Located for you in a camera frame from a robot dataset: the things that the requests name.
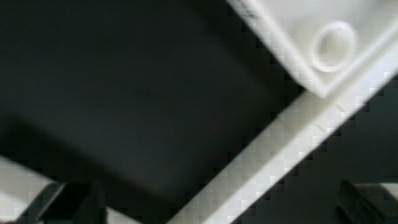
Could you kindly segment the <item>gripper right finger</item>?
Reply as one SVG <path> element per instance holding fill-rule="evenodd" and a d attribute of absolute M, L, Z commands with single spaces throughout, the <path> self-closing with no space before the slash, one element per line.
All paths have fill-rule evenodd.
<path fill-rule="evenodd" d="M 342 182 L 338 224 L 398 224 L 398 183 Z"/>

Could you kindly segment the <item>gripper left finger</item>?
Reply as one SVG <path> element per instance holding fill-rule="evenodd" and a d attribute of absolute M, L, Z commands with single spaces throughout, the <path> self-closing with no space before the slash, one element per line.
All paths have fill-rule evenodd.
<path fill-rule="evenodd" d="M 50 183 L 16 224 L 107 224 L 107 203 L 98 183 Z"/>

